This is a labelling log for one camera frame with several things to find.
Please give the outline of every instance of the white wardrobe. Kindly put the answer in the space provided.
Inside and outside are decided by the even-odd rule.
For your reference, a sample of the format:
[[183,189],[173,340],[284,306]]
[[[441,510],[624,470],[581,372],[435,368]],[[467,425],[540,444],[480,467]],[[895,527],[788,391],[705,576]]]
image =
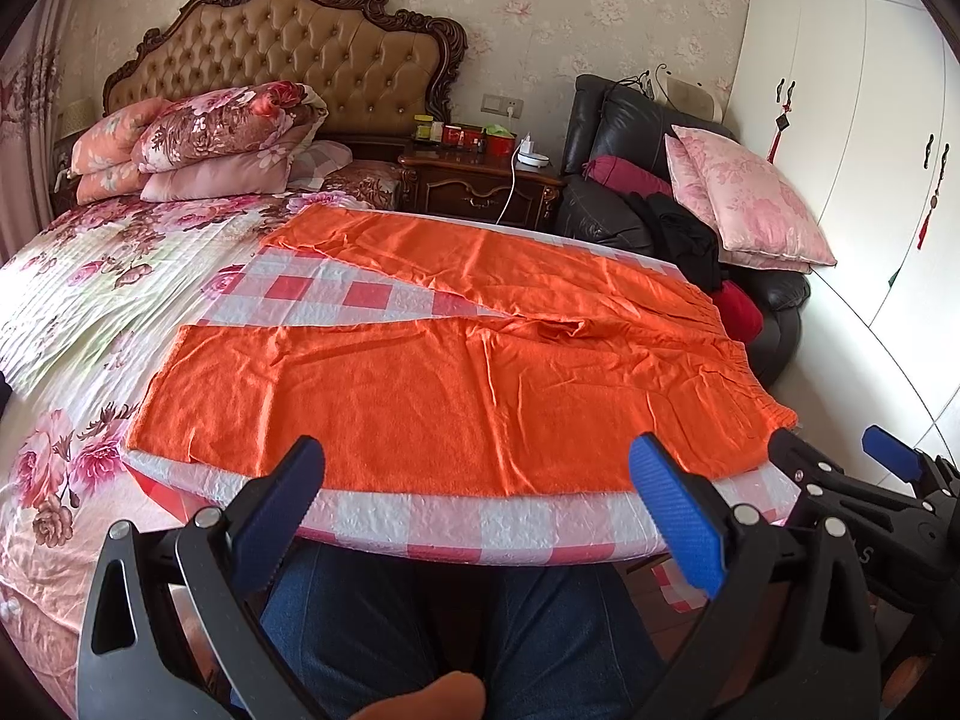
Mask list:
[[838,265],[774,395],[868,481],[872,423],[960,459],[960,64],[920,0],[751,0],[724,123],[766,156],[787,100],[775,164]]

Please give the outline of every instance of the jar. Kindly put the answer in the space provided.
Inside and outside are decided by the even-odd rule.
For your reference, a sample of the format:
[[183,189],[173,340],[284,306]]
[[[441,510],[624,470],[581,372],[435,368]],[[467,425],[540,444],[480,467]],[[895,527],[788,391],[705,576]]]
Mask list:
[[460,143],[460,134],[462,133],[458,124],[443,125],[443,145],[450,148],[457,148]]
[[487,153],[491,157],[509,157],[517,147],[517,137],[487,133]]
[[467,151],[480,151],[480,141],[483,139],[483,127],[474,124],[461,124],[464,129],[464,148]]
[[433,127],[433,117],[428,113],[416,114],[414,117],[414,140],[430,142],[430,129]]

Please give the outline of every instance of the wall switch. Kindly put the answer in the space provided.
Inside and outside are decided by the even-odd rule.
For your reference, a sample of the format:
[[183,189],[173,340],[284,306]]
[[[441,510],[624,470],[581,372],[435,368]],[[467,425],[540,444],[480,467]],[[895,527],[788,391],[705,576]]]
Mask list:
[[513,119],[519,119],[523,113],[523,100],[516,98],[505,98],[502,95],[483,95],[480,103],[480,110],[483,113],[496,113],[498,116],[507,116],[510,106],[514,107]]

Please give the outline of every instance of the drawer handle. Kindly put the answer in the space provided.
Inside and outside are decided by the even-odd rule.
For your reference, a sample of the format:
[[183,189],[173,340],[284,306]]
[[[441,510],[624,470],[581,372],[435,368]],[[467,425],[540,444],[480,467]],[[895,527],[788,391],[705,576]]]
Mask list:
[[474,208],[490,208],[491,205],[496,203],[492,197],[464,197],[470,205]]

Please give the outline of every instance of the carved wooden headboard frame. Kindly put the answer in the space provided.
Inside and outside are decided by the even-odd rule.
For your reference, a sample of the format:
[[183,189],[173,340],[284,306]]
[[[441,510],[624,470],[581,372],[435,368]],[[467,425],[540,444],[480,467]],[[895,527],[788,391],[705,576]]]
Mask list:
[[[203,4],[232,7],[248,1],[250,0],[190,0],[181,7],[178,18],[169,28],[164,31],[158,28],[148,29],[143,36],[143,41],[136,47],[136,59],[126,62],[107,78],[104,84],[104,112],[109,109],[109,93],[113,86],[132,76],[144,58],[174,34],[191,11]],[[405,30],[433,37],[440,49],[440,62],[428,81],[424,103],[428,113],[445,122],[450,121],[450,85],[457,77],[460,63],[467,50],[467,35],[459,23],[451,19],[425,16],[403,8],[390,14],[386,11],[388,0],[312,1],[341,10],[359,10],[366,20],[387,32]]]

